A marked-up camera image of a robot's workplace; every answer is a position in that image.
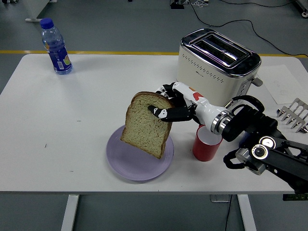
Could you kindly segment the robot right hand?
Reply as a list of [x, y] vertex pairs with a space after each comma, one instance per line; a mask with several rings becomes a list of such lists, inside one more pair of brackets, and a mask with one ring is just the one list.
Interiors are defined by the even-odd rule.
[[165, 84], [157, 93], [174, 104], [167, 109], [158, 108], [157, 104], [148, 106], [149, 111], [164, 122], [194, 120], [199, 125], [205, 125], [210, 132], [221, 134], [231, 119], [226, 108], [212, 105], [203, 95], [181, 82]]

